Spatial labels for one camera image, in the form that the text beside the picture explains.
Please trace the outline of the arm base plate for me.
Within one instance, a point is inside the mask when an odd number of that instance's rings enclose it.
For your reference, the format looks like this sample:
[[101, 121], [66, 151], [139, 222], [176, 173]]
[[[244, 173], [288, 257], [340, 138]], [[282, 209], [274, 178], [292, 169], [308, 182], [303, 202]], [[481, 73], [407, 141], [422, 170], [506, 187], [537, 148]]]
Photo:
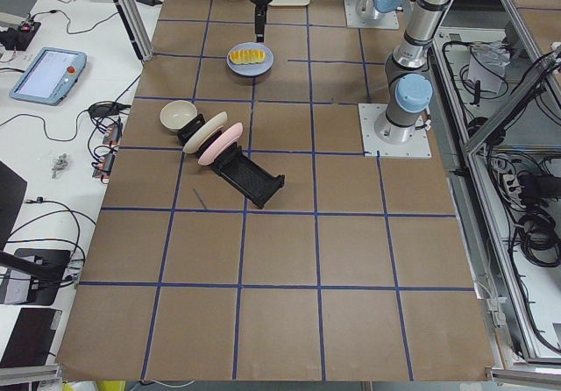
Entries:
[[398, 30], [396, 11], [381, 13], [373, 0], [344, 0], [346, 25], [351, 28]]
[[414, 125], [401, 128], [387, 120], [384, 103], [360, 103], [359, 122], [365, 156], [400, 159], [432, 157], [428, 134], [419, 116]]

